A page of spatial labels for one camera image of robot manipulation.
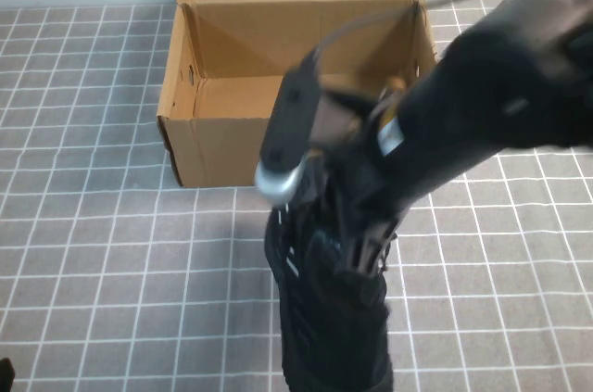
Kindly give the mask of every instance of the gray tile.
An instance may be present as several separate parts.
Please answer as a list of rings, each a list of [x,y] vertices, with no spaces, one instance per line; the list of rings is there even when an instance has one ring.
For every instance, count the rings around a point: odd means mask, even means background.
[[[126,390],[127,392],[160,392],[161,390],[170,390],[171,383],[170,378],[136,378],[128,381]]]
[[[118,52],[123,47],[124,37],[99,37],[95,42],[95,52]]]
[[[129,152],[130,148],[127,146],[102,146],[97,148],[93,160],[93,167],[125,167],[128,162]]]
[[[132,17],[131,6],[107,7],[103,16],[103,21],[122,21],[129,20]]]
[[[100,273],[103,269],[106,251],[106,247],[69,247],[68,254],[66,255],[66,261],[64,263],[64,273]]]
[[[78,86],[81,84],[82,70],[57,70],[54,72],[51,82],[52,87]]]
[[[99,28],[99,36],[125,35],[128,31],[128,22],[103,23]]]
[[[141,274],[106,276],[101,285],[99,304],[137,304],[141,284]]]
[[[79,216],[108,216],[115,213],[118,193],[87,193],[82,197]]]
[[[123,50],[127,52],[152,51],[154,42],[153,37],[127,37]]]
[[[194,211],[196,191],[162,192],[158,198],[158,213],[189,213]]]
[[[65,248],[29,248],[22,266],[24,275],[58,275]]]
[[[49,88],[45,95],[44,107],[69,107],[76,98],[75,88]]]
[[[63,126],[68,123],[70,109],[68,107],[44,107],[37,116],[35,126]]]
[[[151,217],[118,217],[113,232],[113,242],[149,242],[152,232]]]
[[[142,307],[138,316],[138,338],[173,338],[179,334],[182,306]]]
[[[57,278],[20,278],[12,307],[43,307],[49,306],[54,294]]]
[[[136,123],[139,111],[140,107],[108,107],[105,117],[105,124]]]
[[[109,99],[110,88],[81,88],[76,105],[103,105]]]
[[[500,297],[502,319],[508,329],[543,328],[548,318],[540,297]]]
[[[89,343],[82,375],[124,375],[129,353],[130,343]]]
[[[190,273],[186,300],[188,302],[226,300],[228,276],[227,271]]]
[[[74,392],[76,381],[36,381],[31,392]]]
[[[558,355],[550,331],[511,332],[508,333],[508,338],[516,365],[544,366],[558,364]]]
[[[136,342],[132,352],[131,375],[173,375],[177,341]]]
[[[38,221],[31,237],[32,246],[60,246],[68,243],[72,220]]]
[[[91,170],[86,189],[88,191],[120,190],[124,173],[124,169]]]
[[[57,286],[56,306],[89,306],[95,303],[99,276],[61,278]]]
[[[99,21],[102,13],[102,7],[78,7],[74,21]]]
[[[169,50],[170,46],[170,35],[157,35],[157,41],[155,42],[156,51]]]
[[[165,81],[165,68],[153,68],[148,73],[148,84],[161,85]]]
[[[267,372],[270,342],[266,337],[239,337],[227,340],[225,372]]]
[[[234,215],[235,239],[260,239],[263,237],[269,213],[240,213]]]
[[[432,234],[435,232],[433,214],[427,209],[411,210],[399,225],[401,234]]]
[[[137,20],[130,25],[130,35],[154,35],[157,33],[158,21]]]
[[[117,52],[95,52],[89,60],[89,70],[114,70],[118,67],[120,54]]]
[[[177,374],[220,373],[221,365],[222,339],[182,340]]]
[[[8,304],[8,299],[12,292],[12,279],[0,279],[0,307],[5,307]]]
[[[196,214],[195,239],[225,239],[231,237],[232,213]]]
[[[229,305],[228,335],[268,335],[270,304],[245,302]]]
[[[423,392],[457,392],[466,390],[461,372],[420,373],[420,387]]]
[[[233,210],[234,189],[215,188],[200,190],[197,195],[196,209],[198,211],[208,210]]]
[[[121,54],[122,68],[141,68],[150,65],[150,52],[124,52]]]
[[[145,88],[140,86],[116,86],[111,95],[111,105],[140,105]]]
[[[47,23],[39,32],[39,38],[64,38],[68,35],[68,32],[69,24]]]
[[[411,329],[413,331],[454,330],[453,311],[442,299],[409,299]]]
[[[8,196],[0,218],[33,219],[40,202],[41,196]]]
[[[33,40],[8,40],[4,43],[4,50],[2,51],[2,53],[5,56],[14,56],[14,55],[18,55],[18,56],[27,56],[30,52],[31,49],[33,48]],[[41,53],[44,52],[42,46],[44,44],[40,41],[37,42],[37,45],[35,46],[35,50],[33,52],[35,53]]]
[[[157,242],[189,241],[192,237],[194,215],[157,216],[153,239]]]
[[[82,379],[78,392],[121,392],[123,391],[123,380],[85,380]]]
[[[50,171],[17,171],[10,185],[11,194],[42,193]]]
[[[201,249],[202,253],[196,255],[196,265],[212,268],[227,267],[229,262],[229,244],[222,242],[203,242],[194,244],[194,252]],[[238,241],[233,243],[233,268],[253,269],[268,268],[269,264],[263,252],[263,241]]]
[[[183,336],[224,335],[226,305],[196,304],[185,306]]]
[[[41,24],[17,25],[12,29],[10,40],[34,40],[37,37],[40,28]]]
[[[469,206],[470,197],[465,183],[446,183],[432,193],[435,207]]]
[[[39,107],[43,96],[44,90],[18,89],[10,102],[10,107]]]
[[[101,136],[100,145],[127,145],[132,142],[133,125],[105,125]]]
[[[185,273],[149,273],[145,280],[142,302],[144,304],[182,302],[184,291]]]
[[[40,341],[46,316],[47,310],[9,310],[0,341]]]
[[[231,300],[270,299],[270,276],[268,270],[231,273]]]
[[[566,231],[593,231],[593,205],[559,205],[558,214]]]
[[[3,358],[9,358],[16,372],[22,378],[30,378],[32,373],[33,363],[37,356],[37,346],[21,344],[1,344],[0,352]]]
[[[133,337],[136,307],[101,307],[95,311],[91,339],[129,339]]]
[[[418,367],[460,368],[461,356],[457,338],[452,334],[414,335]]]
[[[93,38],[67,38],[64,43],[64,53],[91,52],[93,49]]]
[[[147,69],[134,69],[118,71],[115,79],[115,84],[121,85],[143,85],[146,83]]]
[[[49,181],[49,193],[79,192],[84,188],[86,170],[55,170]]]
[[[134,190],[157,190],[160,187],[160,167],[130,168],[124,187]]]
[[[408,295],[446,295],[445,274],[442,267],[404,267],[404,280]]]
[[[33,59],[33,57],[31,57],[29,59],[29,63],[27,66],[30,65],[32,59]],[[26,57],[11,57],[11,56],[0,57],[0,70],[3,72],[8,72],[8,71],[20,72],[24,68],[25,63],[27,63]]]
[[[486,265],[449,265],[447,275],[452,295],[492,295]]]
[[[57,169],[87,169],[93,156],[92,148],[60,149],[56,157]]]
[[[0,247],[0,276],[14,276],[19,271],[24,250],[22,248]]]
[[[98,126],[69,126],[64,136],[64,146],[94,146],[98,134]]]
[[[593,317],[585,295],[546,295],[552,324],[562,327],[590,327]]]
[[[148,246],[116,246],[109,250],[106,272],[143,272]]]
[[[0,130],[0,148],[21,148],[27,142],[27,130]]]
[[[35,121],[36,109],[11,109],[6,112],[2,126],[4,128],[31,126]]]
[[[156,191],[124,191],[119,214],[152,214],[157,203]]]
[[[115,70],[87,70],[82,79],[82,86],[111,86]]]
[[[84,341],[91,322],[91,309],[53,309],[47,325],[47,341]]]
[[[17,19],[18,11],[16,9],[0,10],[0,24],[13,24]]]
[[[153,244],[150,249],[150,272],[177,272],[187,267],[190,244]]]

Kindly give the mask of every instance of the open cardboard box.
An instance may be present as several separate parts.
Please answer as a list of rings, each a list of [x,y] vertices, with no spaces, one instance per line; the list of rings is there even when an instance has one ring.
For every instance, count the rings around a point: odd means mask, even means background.
[[[180,185],[251,185],[284,73],[349,20],[404,15],[352,32],[322,55],[326,86],[377,96],[435,64],[423,0],[177,0],[158,127]]]

